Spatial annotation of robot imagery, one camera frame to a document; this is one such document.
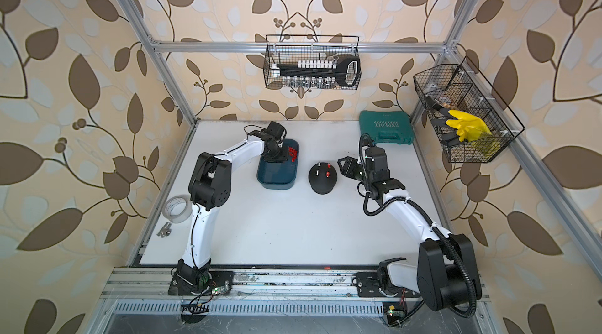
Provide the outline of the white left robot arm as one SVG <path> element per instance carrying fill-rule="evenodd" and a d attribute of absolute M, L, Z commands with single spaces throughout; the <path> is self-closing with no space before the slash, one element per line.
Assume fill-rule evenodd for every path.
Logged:
<path fill-rule="evenodd" d="M 287 131 L 280 123 L 266 128 L 256 126 L 244 141 L 216 154 L 202 152 L 188 184 L 192 208 L 191 227 L 172 282 L 189 293 L 201 296 L 212 289 L 210 250 L 219 208 L 230 198 L 232 173 L 259 157 L 267 163 L 284 163 L 288 151 L 283 146 Z"/>

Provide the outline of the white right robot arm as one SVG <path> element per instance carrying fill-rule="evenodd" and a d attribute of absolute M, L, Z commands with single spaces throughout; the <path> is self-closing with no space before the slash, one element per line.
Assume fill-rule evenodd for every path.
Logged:
<path fill-rule="evenodd" d="M 384 260 L 376 275 L 379 291 L 395 297 L 417 292 L 432 311 L 448 309 L 472 318 L 482 298 L 482 287 L 472 242 L 440 226 L 416 201 L 406 186 L 391 177 L 386 151 L 366 133 L 358 142 L 358 157 L 338 160 L 344 177 L 356 180 L 367 217 L 390 214 L 417 245 L 417 262 L 404 257 Z"/>

